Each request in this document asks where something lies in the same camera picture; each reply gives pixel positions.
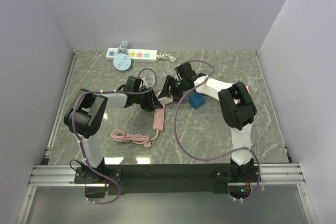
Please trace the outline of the white cube adapter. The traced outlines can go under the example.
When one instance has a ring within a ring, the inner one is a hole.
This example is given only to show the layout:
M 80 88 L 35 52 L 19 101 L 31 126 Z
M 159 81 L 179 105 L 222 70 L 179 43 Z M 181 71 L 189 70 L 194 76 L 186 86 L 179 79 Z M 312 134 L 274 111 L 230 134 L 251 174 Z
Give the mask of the white cube adapter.
M 162 98 L 158 98 L 158 101 L 162 104 L 162 105 L 167 105 L 170 104 L 174 101 L 173 97 L 162 97 Z

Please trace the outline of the light blue round adapter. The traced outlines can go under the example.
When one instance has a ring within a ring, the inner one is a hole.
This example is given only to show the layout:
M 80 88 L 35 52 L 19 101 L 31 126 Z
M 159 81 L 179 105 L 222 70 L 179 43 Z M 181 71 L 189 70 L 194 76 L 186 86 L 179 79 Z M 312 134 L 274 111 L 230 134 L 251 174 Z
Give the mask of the light blue round adapter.
M 129 55 L 120 53 L 113 59 L 114 67 L 121 72 L 125 72 L 131 69 L 132 61 Z

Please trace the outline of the white power strip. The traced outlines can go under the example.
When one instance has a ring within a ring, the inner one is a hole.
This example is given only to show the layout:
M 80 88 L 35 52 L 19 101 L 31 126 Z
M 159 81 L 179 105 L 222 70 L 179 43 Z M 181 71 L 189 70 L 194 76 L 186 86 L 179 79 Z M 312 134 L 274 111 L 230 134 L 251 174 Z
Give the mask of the white power strip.
M 156 63 L 157 62 L 157 50 L 149 49 L 127 49 L 127 53 L 134 62 L 147 62 Z M 106 59 L 112 60 L 118 54 L 118 48 L 108 48 L 106 53 Z

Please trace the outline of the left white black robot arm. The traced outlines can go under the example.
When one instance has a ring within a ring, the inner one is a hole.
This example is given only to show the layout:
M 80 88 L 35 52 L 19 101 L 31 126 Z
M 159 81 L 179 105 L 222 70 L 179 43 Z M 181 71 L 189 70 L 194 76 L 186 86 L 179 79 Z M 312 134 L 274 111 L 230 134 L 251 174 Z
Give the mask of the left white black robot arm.
M 90 91 L 80 89 L 64 116 L 64 124 L 77 138 L 82 155 L 82 166 L 87 167 L 86 176 L 91 182 L 104 179 L 104 157 L 94 136 L 100 129 L 106 109 L 127 108 L 140 105 L 145 111 L 159 111 L 164 105 L 158 100 L 153 88 L 132 88 L 122 85 L 113 91 Z

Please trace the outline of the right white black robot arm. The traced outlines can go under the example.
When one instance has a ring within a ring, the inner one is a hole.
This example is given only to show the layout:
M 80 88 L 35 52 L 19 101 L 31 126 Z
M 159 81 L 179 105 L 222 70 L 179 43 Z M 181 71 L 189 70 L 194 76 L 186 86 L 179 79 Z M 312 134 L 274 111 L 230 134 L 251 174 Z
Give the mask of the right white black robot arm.
M 257 113 L 249 90 L 242 82 L 226 83 L 200 73 L 189 78 L 175 79 L 167 76 L 158 99 L 163 104 L 178 102 L 183 93 L 195 88 L 195 91 L 219 101 L 225 123 L 232 134 L 233 152 L 227 177 L 241 182 L 246 179 L 254 167 L 254 159 L 249 151 L 251 147 L 251 128 Z

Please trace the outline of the blue cube plug adapter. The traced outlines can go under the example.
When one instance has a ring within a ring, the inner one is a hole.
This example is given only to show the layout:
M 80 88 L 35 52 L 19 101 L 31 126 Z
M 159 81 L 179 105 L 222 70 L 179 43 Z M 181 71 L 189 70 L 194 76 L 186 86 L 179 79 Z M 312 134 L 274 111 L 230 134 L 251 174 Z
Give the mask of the blue cube plug adapter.
M 196 110 L 204 105 L 205 97 L 201 93 L 193 93 L 189 96 L 188 103 L 194 110 Z

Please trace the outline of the pink power strip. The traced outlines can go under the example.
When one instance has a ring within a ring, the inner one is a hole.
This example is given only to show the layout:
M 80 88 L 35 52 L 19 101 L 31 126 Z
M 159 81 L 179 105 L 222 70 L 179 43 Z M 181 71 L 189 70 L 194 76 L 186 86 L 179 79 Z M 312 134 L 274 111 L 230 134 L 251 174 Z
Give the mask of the pink power strip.
M 153 120 L 154 130 L 162 131 L 164 129 L 164 116 L 165 116 L 165 108 L 155 109 L 154 120 Z

